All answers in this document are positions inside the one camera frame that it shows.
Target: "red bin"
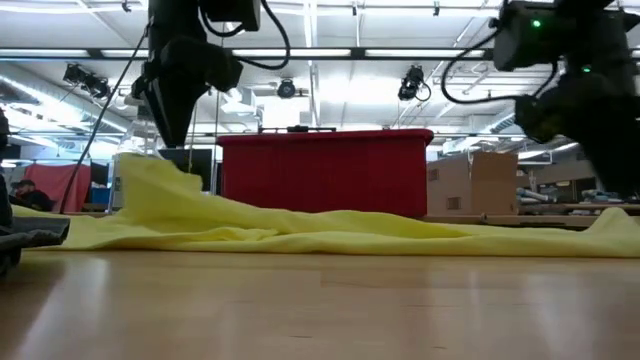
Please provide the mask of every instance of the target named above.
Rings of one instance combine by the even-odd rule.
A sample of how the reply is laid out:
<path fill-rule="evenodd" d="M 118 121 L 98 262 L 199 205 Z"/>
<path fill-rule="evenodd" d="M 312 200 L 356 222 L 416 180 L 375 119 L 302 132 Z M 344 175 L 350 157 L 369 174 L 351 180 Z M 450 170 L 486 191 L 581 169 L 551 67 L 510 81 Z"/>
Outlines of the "red bin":
<path fill-rule="evenodd" d="M 222 195 L 304 212 L 427 213 L 429 130 L 222 136 Z"/>

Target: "red curtain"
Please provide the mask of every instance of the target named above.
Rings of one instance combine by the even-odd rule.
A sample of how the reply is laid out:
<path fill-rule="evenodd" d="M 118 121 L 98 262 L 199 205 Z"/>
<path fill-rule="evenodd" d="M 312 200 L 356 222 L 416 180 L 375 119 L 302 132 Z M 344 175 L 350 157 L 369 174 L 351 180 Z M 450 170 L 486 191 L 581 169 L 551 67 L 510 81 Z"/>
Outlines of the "red curtain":
<path fill-rule="evenodd" d="M 75 165 L 47 166 L 31 165 L 27 167 L 24 178 L 33 181 L 38 190 L 45 192 L 51 200 L 55 201 L 54 211 L 59 211 L 64 191 L 67 188 Z M 87 198 L 91 185 L 91 167 L 82 165 L 73 181 L 65 212 L 78 212 L 82 210 L 84 200 Z"/>

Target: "desk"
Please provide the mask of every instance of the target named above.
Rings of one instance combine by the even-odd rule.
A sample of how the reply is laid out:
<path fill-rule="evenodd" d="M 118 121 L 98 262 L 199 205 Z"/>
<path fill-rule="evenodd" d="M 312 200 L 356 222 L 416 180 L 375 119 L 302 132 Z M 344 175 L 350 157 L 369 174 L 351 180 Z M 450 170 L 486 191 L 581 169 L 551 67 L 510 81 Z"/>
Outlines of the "desk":
<path fill-rule="evenodd" d="M 637 359 L 634 260 L 27 252 L 0 359 Z"/>

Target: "yellow towel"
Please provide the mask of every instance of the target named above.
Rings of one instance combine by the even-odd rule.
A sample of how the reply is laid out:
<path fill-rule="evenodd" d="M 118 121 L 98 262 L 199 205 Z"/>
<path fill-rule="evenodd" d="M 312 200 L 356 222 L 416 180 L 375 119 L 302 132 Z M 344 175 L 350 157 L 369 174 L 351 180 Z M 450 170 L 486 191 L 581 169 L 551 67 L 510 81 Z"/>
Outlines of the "yellow towel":
<path fill-rule="evenodd" d="M 126 209 L 103 219 L 73 217 L 58 249 L 640 257 L 640 226 L 620 209 L 584 232 L 428 224 L 355 211 L 260 209 L 201 194 L 199 177 L 164 160 L 124 156 L 121 169 Z"/>

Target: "black cable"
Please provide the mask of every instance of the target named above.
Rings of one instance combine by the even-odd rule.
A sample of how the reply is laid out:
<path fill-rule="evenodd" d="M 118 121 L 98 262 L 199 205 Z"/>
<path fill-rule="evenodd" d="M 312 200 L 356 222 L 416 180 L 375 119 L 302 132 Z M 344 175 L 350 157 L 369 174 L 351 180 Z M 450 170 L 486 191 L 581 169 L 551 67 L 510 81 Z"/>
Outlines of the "black cable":
<path fill-rule="evenodd" d="M 284 29 L 284 26 L 282 26 L 282 23 L 280 22 L 280 20 L 278 20 L 278 17 L 273 13 L 269 4 L 267 4 L 267 0 L 261 0 L 260 2 L 262 3 L 262 7 L 264 7 L 264 11 L 267 12 L 267 15 L 269 15 L 273 23 L 278 28 L 278 31 L 280 31 L 280 34 L 282 35 L 282 40 L 284 41 L 284 47 L 285 47 L 284 59 L 282 60 L 282 63 L 278 65 L 261 64 L 259 62 L 255 62 L 253 60 L 250 60 L 241 56 L 236 56 L 236 59 L 238 59 L 238 61 L 242 61 L 246 64 L 253 65 L 263 70 L 270 70 L 270 71 L 282 70 L 289 64 L 289 59 L 291 58 L 291 43 L 289 42 L 289 35 L 287 35 L 287 31 Z"/>
<path fill-rule="evenodd" d="M 507 96 L 497 96 L 497 97 L 493 97 L 493 98 L 484 98 L 484 99 L 460 100 L 460 99 L 456 99 L 453 96 L 451 96 L 451 94 L 449 94 L 449 91 L 447 91 L 447 85 L 446 85 L 447 84 L 447 74 L 449 73 L 449 71 L 451 71 L 451 68 L 453 68 L 453 65 L 455 63 L 457 63 L 458 61 L 460 61 L 460 59 L 464 58 L 467 54 L 469 54 L 473 50 L 477 50 L 477 49 L 481 48 L 482 46 L 484 46 L 485 44 L 487 44 L 489 41 L 493 40 L 493 38 L 495 38 L 498 35 L 500 30 L 501 29 L 498 28 L 496 31 L 491 33 L 486 38 L 482 39 L 477 44 L 473 45 L 472 47 L 470 47 L 468 49 L 465 49 L 458 56 L 456 56 L 451 62 L 449 62 L 449 64 L 447 64 L 447 67 L 444 68 L 444 72 L 442 73 L 442 81 L 440 81 L 440 89 L 442 90 L 442 95 L 444 95 L 444 97 L 447 98 L 447 100 L 451 101 L 452 103 L 456 103 L 456 104 L 470 105 L 470 104 L 483 104 L 483 103 L 488 103 L 488 102 L 493 102 L 493 101 L 501 101 L 501 100 L 518 100 L 521 97 L 520 95 L 507 95 Z"/>
<path fill-rule="evenodd" d="M 107 102 L 104 104 L 104 107 L 100 111 L 100 114 L 96 119 L 96 122 L 93 124 L 93 131 L 91 132 L 91 136 L 89 136 L 89 140 L 87 141 L 87 146 L 85 146 L 84 150 L 82 151 L 82 154 L 80 155 L 80 159 L 78 159 L 76 166 L 73 168 L 73 172 L 71 173 L 71 178 L 69 179 L 69 182 L 67 183 L 67 188 L 64 191 L 64 195 L 62 197 L 62 203 L 60 204 L 60 211 L 59 211 L 60 214 L 64 214 L 64 209 L 67 205 L 69 194 L 71 193 L 71 187 L 73 186 L 73 181 L 78 175 L 78 171 L 80 170 L 80 166 L 82 166 L 82 162 L 84 161 L 84 158 L 87 157 L 87 154 L 89 153 L 89 148 L 91 148 L 91 144 L 93 143 L 93 140 L 96 138 L 96 134 L 98 133 L 98 129 L 100 128 L 100 124 L 102 123 L 102 118 L 104 117 L 104 114 L 107 112 L 109 103 L 111 103 L 111 100 L 114 98 L 115 94 L 117 93 L 120 83 L 124 79 L 124 76 L 127 74 L 127 71 L 129 71 L 129 67 L 133 63 L 133 60 L 135 60 L 136 55 L 138 54 L 138 50 L 140 50 L 140 47 L 142 46 L 144 39 L 147 37 L 148 28 L 149 27 L 147 25 L 147 27 L 145 27 L 144 33 L 142 34 L 142 37 L 140 38 L 140 41 L 138 42 L 138 45 L 136 45 L 136 48 L 133 51 L 133 54 L 131 54 L 131 57 L 129 58 L 127 65 L 124 67 L 124 70 L 122 70 L 122 74 L 120 75 L 120 78 L 116 82 L 116 85 L 113 87 L 113 91 L 111 92 L 111 94 L 109 94 L 109 97 L 107 98 Z"/>
<path fill-rule="evenodd" d="M 424 82 L 422 84 L 427 88 L 427 90 L 429 90 L 429 96 L 427 96 L 425 99 L 421 99 L 418 97 L 418 94 L 416 94 L 415 98 L 420 102 L 427 102 L 429 101 L 429 99 L 431 99 L 431 95 L 433 94 L 433 92 L 431 91 L 431 87 L 429 85 L 425 84 Z"/>
<path fill-rule="evenodd" d="M 538 90 L 536 90 L 536 92 L 533 93 L 533 96 L 538 97 L 538 95 L 540 95 L 540 93 L 551 83 L 551 81 L 553 81 L 553 78 L 556 77 L 557 73 L 558 73 L 558 62 L 554 61 L 551 63 L 551 74 L 549 75 L 547 80 L 545 80 L 545 82 L 543 82 L 542 85 L 540 85 Z"/>
<path fill-rule="evenodd" d="M 200 17 L 202 17 L 202 23 L 204 24 L 204 27 L 207 28 L 207 30 L 209 30 L 213 35 L 220 37 L 220 38 L 229 38 L 232 36 L 236 36 L 238 35 L 240 32 L 242 32 L 242 30 L 244 30 L 244 27 L 242 25 L 236 27 L 235 29 L 229 31 L 229 32 L 222 32 L 222 31 L 218 31 L 216 29 L 213 28 L 213 26 L 211 26 L 211 23 L 209 22 L 209 19 L 207 18 L 207 12 L 204 10 L 204 6 L 202 5 L 202 1 L 200 1 Z"/>

